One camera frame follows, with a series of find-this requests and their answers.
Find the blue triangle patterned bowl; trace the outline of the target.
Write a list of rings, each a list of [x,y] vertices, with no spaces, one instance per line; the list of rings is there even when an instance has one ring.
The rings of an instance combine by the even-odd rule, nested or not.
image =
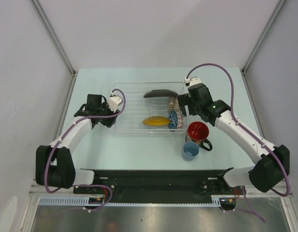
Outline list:
[[[169,113],[170,123],[168,124],[168,128],[171,130],[176,130],[176,129],[182,129],[184,122],[183,122],[183,116],[180,112],[177,112],[175,110],[172,110]]]

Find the light blue plastic cup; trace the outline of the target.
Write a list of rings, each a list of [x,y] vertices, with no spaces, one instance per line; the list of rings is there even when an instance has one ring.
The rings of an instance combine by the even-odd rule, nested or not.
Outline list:
[[[182,148],[182,158],[185,161],[194,160],[199,154],[199,146],[195,142],[186,142]]]

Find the yellow brown round saucer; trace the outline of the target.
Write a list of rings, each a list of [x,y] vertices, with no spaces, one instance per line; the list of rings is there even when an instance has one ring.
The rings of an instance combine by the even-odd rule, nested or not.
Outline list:
[[[148,126],[164,126],[168,125],[171,120],[164,116],[152,116],[143,120],[143,124]]]

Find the clear plastic dish rack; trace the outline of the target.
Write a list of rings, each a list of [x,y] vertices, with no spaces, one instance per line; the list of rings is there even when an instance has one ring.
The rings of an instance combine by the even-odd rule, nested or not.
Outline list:
[[[182,82],[147,82],[147,83],[116,83],[115,88],[123,91],[126,97],[124,112],[117,118],[112,130],[115,135],[180,135],[188,128],[187,118],[183,117],[183,128],[171,130],[168,125],[148,126],[143,120],[152,116],[169,117],[168,98],[143,98],[143,95],[155,89],[169,89],[178,95],[184,94]]]

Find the pink patterned bowl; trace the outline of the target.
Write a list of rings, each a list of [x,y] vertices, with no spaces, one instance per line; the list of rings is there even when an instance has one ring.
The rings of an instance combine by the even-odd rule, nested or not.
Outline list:
[[[181,112],[179,107],[179,102],[177,97],[169,97],[168,98],[168,113],[171,113],[172,111],[175,112]]]

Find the black floral square plate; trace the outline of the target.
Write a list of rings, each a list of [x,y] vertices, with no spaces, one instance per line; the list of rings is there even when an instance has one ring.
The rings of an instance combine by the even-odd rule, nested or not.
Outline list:
[[[143,98],[155,98],[155,97],[177,97],[178,93],[169,89],[155,89],[146,92]]]

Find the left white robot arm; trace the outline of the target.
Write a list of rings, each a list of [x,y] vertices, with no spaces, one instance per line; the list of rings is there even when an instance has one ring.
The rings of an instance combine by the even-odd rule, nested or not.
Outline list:
[[[82,185],[90,193],[100,190],[101,181],[90,170],[77,170],[72,153],[82,138],[95,125],[112,127],[121,113],[119,105],[124,98],[112,94],[108,99],[103,95],[89,94],[87,102],[74,114],[71,126],[49,145],[41,145],[36,150],[35,181],[37,184],[59,189]]]

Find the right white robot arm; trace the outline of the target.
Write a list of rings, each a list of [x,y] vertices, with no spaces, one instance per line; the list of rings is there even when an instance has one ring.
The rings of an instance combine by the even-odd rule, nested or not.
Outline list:
[[[182,114],[198,115],[203,121],[223,131],[254,163],[253,167],[227,170],[223,178],[217,182],[218,190],[228,194],[237,186],[252,184],[259,191],[268,192],[285,180],[284,196],[287,196],[290,193],[288,148],[284,145],[276,146],[251,131],[235,115],[233,104],[228,105],[222,100],[213,101],[206,85],[188,84],[187,90],[186,94],[178,96]]]

